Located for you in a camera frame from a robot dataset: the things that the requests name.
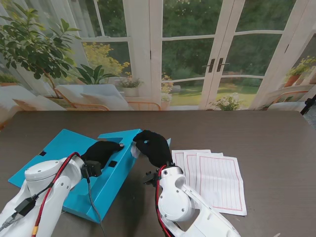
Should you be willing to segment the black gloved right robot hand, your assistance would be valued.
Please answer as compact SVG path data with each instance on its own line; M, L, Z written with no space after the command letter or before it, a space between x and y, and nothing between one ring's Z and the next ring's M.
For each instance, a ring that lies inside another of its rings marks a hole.
M172 155L167 140L160 134L143 130L133 138L133 142L153 166L160 168L172 163Z

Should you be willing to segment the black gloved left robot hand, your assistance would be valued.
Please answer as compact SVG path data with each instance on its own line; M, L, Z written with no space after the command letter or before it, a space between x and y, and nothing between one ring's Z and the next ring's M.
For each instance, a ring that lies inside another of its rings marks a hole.
M84 161L96 161L101 164L103 169L109 161L112 154L121 151L124 146L112 141L98 141L90 146L87 151L81 155L81 159Z

